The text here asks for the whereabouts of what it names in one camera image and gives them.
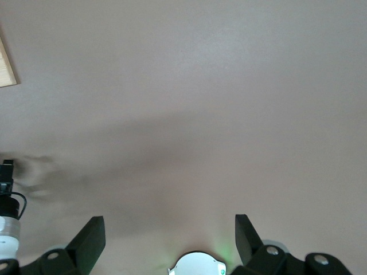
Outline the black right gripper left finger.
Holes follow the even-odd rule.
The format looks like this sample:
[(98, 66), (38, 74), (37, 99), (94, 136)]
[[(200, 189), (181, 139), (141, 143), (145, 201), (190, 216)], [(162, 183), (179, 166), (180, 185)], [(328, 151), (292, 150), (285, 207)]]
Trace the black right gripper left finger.
[(92, 217), (63, 249), (53, 249), (20, 268), (20, 274), (90, 274), (106, 246), (104, 218)]

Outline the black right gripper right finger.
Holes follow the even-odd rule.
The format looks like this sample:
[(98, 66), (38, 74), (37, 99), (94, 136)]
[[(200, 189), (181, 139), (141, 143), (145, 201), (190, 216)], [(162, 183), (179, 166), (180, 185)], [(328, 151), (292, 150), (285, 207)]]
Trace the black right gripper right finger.
[(284, 274), (286, 253), (278, 246), (265, 245), (245, 214), (235, 216), (235, 243), (242, 261), (235, 274)]

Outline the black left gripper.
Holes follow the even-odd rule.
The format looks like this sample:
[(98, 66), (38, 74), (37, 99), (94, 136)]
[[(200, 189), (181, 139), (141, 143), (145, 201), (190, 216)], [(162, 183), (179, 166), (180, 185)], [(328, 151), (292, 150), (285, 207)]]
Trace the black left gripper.
[(10, 194), (13, 189), (14, 160), (4, 160), (1, 164), (1, 193)]

